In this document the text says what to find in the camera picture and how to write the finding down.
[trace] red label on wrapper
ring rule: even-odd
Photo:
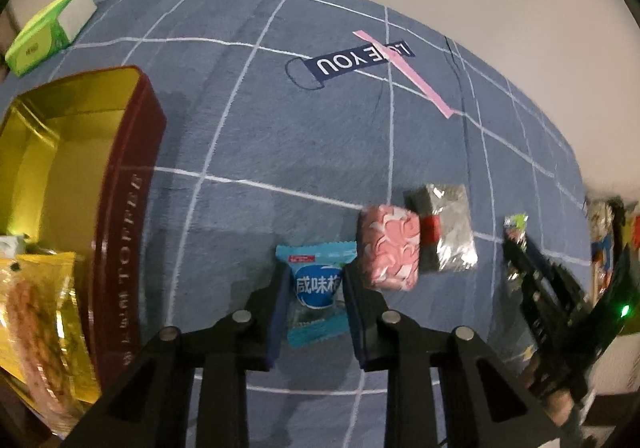
[[[435,244],[442,236],[442,226],[439,215],[426,215],[420,217],[420,244],[428,246]]]
[[[302,264],[303,262],[315,262],[316,256],[314,254],[290,254],[290,264]]]

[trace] green tissue package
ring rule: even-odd
[[[9,69],[22,76],[69,47],[96,9],[94,0],[54,0],[27,22],[7,50]]]

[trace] yellow snack package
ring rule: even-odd
[[[65,436],[100,389],[73,288],[75,253],[0,261],[0,365],[24,382],[37,412]]]

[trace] grid patterned cloth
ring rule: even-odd
[[[168,119],[142,251],[149,338],[164,324],[210,326],[267,284],[277,244],[353,240],[366,205],[402,204],[426,182],[467,186],[478,268],[430,274],[387,300],[424,326],[466,324],[517,370],[531,339],[503,283],[505,215],[590,283],[584,187],[571,147],[506,78],[436,31],[368,0],[97,0],[74,45],[0,86],[0,109],[60,76],[136,64]],[[310,91],[292,58],[404,40],[449,120],[380,64]],[[437,387],[437,376],[434,377]],[[196,377],[189,443],[194,442]],[[252,447],[379,447],[386,374],[366,376],[347,335],[248,375]],[[437,407],[442,428],[442,408]]]

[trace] open tin box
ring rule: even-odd
[[[138,263],[166,119],[137,67],[62,78],[14,99],[0,126],[0,234],[74,251],[100,386],[140,350]]]

